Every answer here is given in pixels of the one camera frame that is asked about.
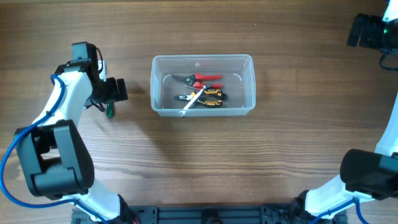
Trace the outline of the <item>green handled screwdriver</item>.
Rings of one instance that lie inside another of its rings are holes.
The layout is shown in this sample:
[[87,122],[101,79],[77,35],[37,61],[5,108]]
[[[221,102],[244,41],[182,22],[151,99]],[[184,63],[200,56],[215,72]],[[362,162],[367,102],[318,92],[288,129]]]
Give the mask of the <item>green handled screwdriver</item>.
[[106,115],[109,119],[113,118],[115,115],[114,103],[108,103],[106,107]]

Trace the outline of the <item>red black screwdriver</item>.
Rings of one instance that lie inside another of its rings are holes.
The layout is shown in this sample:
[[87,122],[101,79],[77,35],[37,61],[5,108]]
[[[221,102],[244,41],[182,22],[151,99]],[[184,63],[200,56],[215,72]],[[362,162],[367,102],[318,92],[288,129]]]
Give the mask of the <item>red black screwdriver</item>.
[[193,90],[195,90],[195,91],[198,91],[197,88],[194,88],[194,87],[192,87],[192,86],[188,86],[188,85],[184,85],[184,86],[187,87],[187,88],[191,88],[191,89],[193,89]]

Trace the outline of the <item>red handled cutting pliers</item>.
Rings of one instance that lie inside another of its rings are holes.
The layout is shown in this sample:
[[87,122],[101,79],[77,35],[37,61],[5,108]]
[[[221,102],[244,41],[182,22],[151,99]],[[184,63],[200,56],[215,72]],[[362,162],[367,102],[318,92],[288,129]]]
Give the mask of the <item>red handled cutting pliers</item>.
[[171,77],[179,82],[187,84],[188,86],[202,89],[202,87],[205,86],[204,81],[220,80],[222,79],[223,75],[203,75],[201,73],[195,73],[186,77],[180,75],[171,75]]

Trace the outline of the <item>small silver wrench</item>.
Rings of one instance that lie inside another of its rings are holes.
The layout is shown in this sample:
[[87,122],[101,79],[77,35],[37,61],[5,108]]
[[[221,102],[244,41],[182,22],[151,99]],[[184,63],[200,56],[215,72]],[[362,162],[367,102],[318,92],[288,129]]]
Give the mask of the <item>small silver wrench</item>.
[[210,84],[206,84],[205,86],[202,87],[200,91],[198,91],[195,96],[185,105],[183,110],[180,112],[181,116],[185,116],[187,110],[191,107],[192,104],[200,97],[200,95],[207,89],[211,87]]

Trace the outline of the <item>orange black pliers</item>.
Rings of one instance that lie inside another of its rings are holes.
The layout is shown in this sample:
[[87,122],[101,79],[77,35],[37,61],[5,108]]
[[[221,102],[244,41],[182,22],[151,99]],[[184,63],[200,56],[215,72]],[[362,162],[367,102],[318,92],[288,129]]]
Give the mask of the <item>orange black pliers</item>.
[[[177,95],[174,98],[181,101],[191,101],[197,94],[197,91],[193,91],[189,94]],[[227,94],[220,89],[207,89],[201,93],[193,104],[202,105],[207,108],[219,108],[223,105],[223,100],[227,99],[227,97]]]

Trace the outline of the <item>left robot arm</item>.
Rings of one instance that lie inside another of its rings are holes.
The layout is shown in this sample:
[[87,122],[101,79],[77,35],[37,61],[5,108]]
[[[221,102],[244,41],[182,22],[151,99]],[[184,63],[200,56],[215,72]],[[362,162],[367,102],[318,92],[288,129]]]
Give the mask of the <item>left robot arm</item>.
[[93,160],[78,130],[83,110],[101,112],[105,105],[128,99],[123,79],[108,78],[100,49],[88,42],[72,45],[72,59],[51,74],[53,92],[41,114],[26,128],[15,131],[1,168],[16,150],[29,191],[46,197],[45,204],[22,202],[1,184],[3,194],[27,208],[70,203],[92,223],[139,223],[139,217],[119,194],[95,179]]

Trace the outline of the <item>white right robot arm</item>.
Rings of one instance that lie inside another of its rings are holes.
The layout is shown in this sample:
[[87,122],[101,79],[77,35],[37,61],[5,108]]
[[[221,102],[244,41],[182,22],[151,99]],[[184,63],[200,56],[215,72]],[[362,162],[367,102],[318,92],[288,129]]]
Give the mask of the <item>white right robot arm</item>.
[[[380,67],[396,72],[397,68],[387,67],[383,62],[386,57],[397,55],[397,13],[385,13],[382,17],[358,14],[346,44],[380,51]],[[349,150],[336,177],[294,198],[289,208],[289,219],[291,223],[333,222],[338,213],[354,206],[359,220],[365,223],[361,203],[396,197],[397,106],[394,106],[375,150]]]

